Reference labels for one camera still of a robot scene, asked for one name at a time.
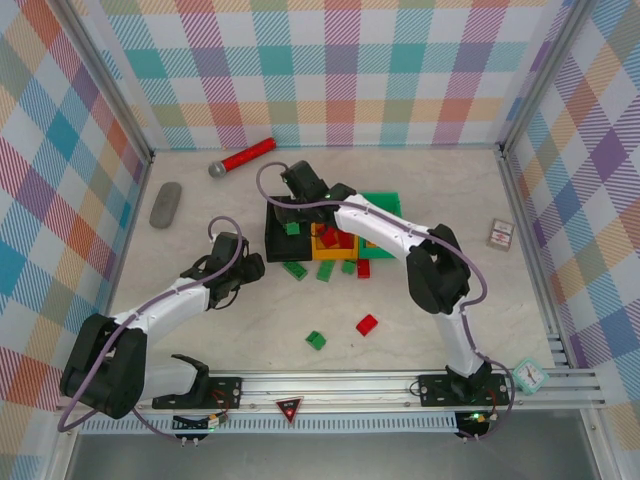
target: table surface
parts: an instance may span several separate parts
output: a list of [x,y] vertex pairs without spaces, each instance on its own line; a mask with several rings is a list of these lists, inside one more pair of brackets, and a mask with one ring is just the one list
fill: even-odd
[[[359,191],[395,191],[403,216],[412,222],[453,229],[462,250],[480,267],[488,298],[470,308],[479,348],[509,367],[532,357],[553,367],[518,233],[509,252],[486,246],[494,218],[511,213],[491,150],[287,149],[277,150],[230,172],[222,179],[208,165],[233,152],[159,153],[114,298],[111,313],[140,305],[166,289],[180,272],[211,251],[206,229],[216,215],[240,223],[252,252],[264,258],[266,204],[255,187],[258,168],[269,161],[309,161],[329,186],[342,182]],[[278,168],[267,170],[264,186],[287,194]],[[162,184],[182,185],[173,224],[149,225]],[[217,226],[217,231],[232,227]],[[336,262],[329,283],[316,280],[320,262],[303,262],[307,277],[296,281],[281,265],[266,264],[259,282],[242,287],[235,304],[191,318],[149,352],[153,360],[182,353],[212,370],[394,370],[441,369],[443,343],[432,317],[409,297],[406,268],[394,259],[371,261],[371,278],[341,272]],[[471,296],[479,292],[471,280]],[[378,326],[362,337],[356,324],[368,313]],[[317,330],[326,339],[316,351],[305,342]]]

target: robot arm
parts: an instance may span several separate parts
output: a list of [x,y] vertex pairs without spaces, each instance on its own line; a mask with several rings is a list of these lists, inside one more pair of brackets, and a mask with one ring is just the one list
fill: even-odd
[[[282,177],[293,194],[292,204],[331,199],[346,201],[351,206],[276,208],[281,223],[314,221],[329,224],[366,238],[405,262],[411,298],[433,315],[444,341],[451,390],[461,402],[472,401],[490,376],[491,366],[475,354],[464,332],[460,305],[469,293],[469,268],[444,247],[412,235],[413,232],[428,232],[459,249],[453,232],[444,225],[429,229],[394,217],[343,184],[328,188],[304,161],[287,168]],[[354,204],[363,206],[364,211]],[[392,218],[396,225],[373,215],[371,212],[374,211]],[[409,232],[398,225],[407,227]],[[175,294],[167,295],[148,308],[145,304],[141,315],[137,316],[140,308],[136,308],[113,318],[100,314],[87,318],[62,375],[62,393],[72,397],[78,392],[107,340],[134,315],[136,318],[117,338],[111,356],[101,362],[80,401],[115,419],[129,413],[138,401],[150,398],[179,397],[183,408],[197,408],[209,391],[209,368],[183,355],[173,355],[162,365],[147,365],[147,346],[155,344],[192,316],[219,308],[220,301],[230,293],[235,299],[241,285],[262,278],[262,258],[258,254],[247,254],[248,241],[244,238],[240,241],[245,254],[223,275],[184,289],[185,284],[207,278],[231,261],[238,246],[238,237],[231,233],[218,235],[211,254],[180,275],[181,278],[167,290],[175,291]]]
[[[491,375],[491,365],[476,355],[464,331],[461,305],[469,293],[469,267],[444,247],[412,234],[428,233],[460,250],[451,229],[445,225],[429,229],[398,218],[371,204],[346,185],[336,184],[329,188],[305,161],[288,167],[281,176],[293,195],[291,204],[315,203],[326,199],[347,204],[309,209],[278,207],[276,216],[283,223],[307,220],[329,224],[361,236],[405,262],[411,298],[420,308],[433,315],[444,342],[446,369],[452,390],[461,401],[471,401]],[[392,222],[372,212],[382,213]]]
[[[447,236],[448,243],[458,247],[450,229],[440,226],[439,232],[430,231],[427,227],[416,225],[394,215],[384,212],[367,201],[362,195],[351,195],[345,199],[348,203],[355,203],[367,207],[368,210],[378,210],[387,217],[394,218],[412,231],[424,233],[440,233]],[[352,233],[386,250],[395,258],[405,261],[409,281],[409,293],[413,300],[424,310],[433,314],[436,326],[442,337],[447,353],[447,366],[458,375],[470,377],[482,367],[482,360],[473,352],[465,336],[460,304],[464,302],[469,291],[468,272],[459,270],[460,298],[453,305],[449,313],[444,304],[438,304],[430,293],[437,288],[438,279],[442,276],[433,271],[433,261],[428,250],[421,248],[425,243],[421,237],[412,235],[379,217],[370,215],[354,207],[340,207],[334,214],[337,227],[343,232]]]
[[61,392],[69,397],[76,394],[107,340],[134,314],[136,318],[117,338],[110,356],[101,362],[80,401],[115,419],[129,413],[140,400],[167,395],[182,396],[183,403],[197,406],[206,393],[209,368],[183,355],[173,355],[161,365],[147,365],[147,346],[194,315],[218,309],[218,304],[230,293],[236,295],[242,285],[262,278],[262,257],[257,253],[248,254],[249,242],[245,238],[240,241],[244,254],[217,278],[178,291],[179,287],[209,277],[227,265],[238,246],[235,234],[219,234],[211,254],[200,258],[169,287],[168,291],[175,293],[142,309],[141,315],[137,316],[140,310],[137,307],[115,317],[100,314],[88,317],[78,332],[62,374]]

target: black box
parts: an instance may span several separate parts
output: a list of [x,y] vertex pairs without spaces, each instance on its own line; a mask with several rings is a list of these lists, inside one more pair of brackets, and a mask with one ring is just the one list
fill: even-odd
[[[290,197],[271,197],[274,200],[286,201]],[[311,260],[311,225],[300,223],[298,235],[287,235],[284,227],[276,218],[271,203],[267,203],[267,221],[264,229],[264,246],[267,262],[307,262]]]

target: plaid wallpaper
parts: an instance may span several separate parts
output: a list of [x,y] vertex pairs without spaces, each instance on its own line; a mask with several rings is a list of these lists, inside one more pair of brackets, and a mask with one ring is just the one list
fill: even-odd
[[600,0],[513,167],[564,328],[640,472],[640,0]]
[[33,478],[143,162],[45,0],[0,3],[0,479]]
[[543,62],[547,59],[549,53],[551,52],[551,46],[553,42],[555,42],[558,34],[562,30],[565,20],[571,11],[571,8],[576,3],[576,0],[563,0],[556,17],[553,19],[553,23],[551,24],[551,28],[547,31],[547,35],[544,38],[544,42],[542,42],[542,46],[536,55],[535,60],[531,64],[529,71],[520,86],[520,90],[518,91],[518,95],[516,99],[511,104],[511,108],[509,109],[509,114],[507,115],[507,119],[502,125],[500,129],[500,134],[498,135],[498,142],[502,143],[507,137],[511,126],[513,125],[514,120],[520,113],[520,107],[522,106],[522,102],[529,95],[531,88],[533,87],[536,78],[538,76],[538,71],[542,66]]
[[73,3],[151,142],[193,149],[493,144],[563,2]]

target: clock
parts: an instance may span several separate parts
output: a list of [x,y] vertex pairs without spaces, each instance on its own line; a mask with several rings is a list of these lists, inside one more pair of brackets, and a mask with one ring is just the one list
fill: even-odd
[[533,395],[549,380],[549,375],[532,358],[525,358],[513,370],[513,378],[526,395]]

